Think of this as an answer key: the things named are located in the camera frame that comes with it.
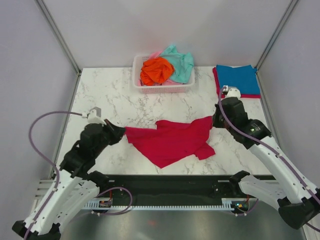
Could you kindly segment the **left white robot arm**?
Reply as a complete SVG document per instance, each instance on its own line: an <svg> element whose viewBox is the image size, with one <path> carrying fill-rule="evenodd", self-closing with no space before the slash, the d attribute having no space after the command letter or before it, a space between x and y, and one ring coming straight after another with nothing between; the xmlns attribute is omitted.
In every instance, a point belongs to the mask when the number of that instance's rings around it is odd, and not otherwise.
<svg viewBox="0 0 320 240"><path fill-rule="evenodd" d="M16 221L12 230L25 240L58 240L67 224L96 195L110 191L108 177L90 172L107 146L118 143L125 128L108 120L86 125L68 151L44 198L25 220Z"/></svg>

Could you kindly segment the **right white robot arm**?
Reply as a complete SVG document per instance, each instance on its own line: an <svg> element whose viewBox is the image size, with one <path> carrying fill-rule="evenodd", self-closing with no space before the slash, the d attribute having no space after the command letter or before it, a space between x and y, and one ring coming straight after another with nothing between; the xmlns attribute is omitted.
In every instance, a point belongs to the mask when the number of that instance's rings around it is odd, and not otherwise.
<svg viewBox="0 0 320 240"><path fill-rule="evenodd" d="M270 130L258 119L250 119L237 97L219 99L212 117L213 127L226 129L234 140L255 155L277 180L277 190L248 172L235 174L229 191L235 197L253 196L276 209L282 220L300 229L320 213L320 189L305 177L278 146Z"/></svg>

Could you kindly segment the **crimson red t shirt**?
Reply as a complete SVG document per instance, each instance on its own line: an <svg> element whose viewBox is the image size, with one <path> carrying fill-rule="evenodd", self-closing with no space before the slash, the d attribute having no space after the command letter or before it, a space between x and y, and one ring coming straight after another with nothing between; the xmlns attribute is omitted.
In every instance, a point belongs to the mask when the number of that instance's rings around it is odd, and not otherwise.
<svg viewBox="0 0 320 240"><path fill-rule="evenodd" d="M126 127L125 135L128 143L161 169L190 155L205 160L216 154L207 143L213 127L211 116L191 123L158 120L155 125L155 129Z"/></svg>

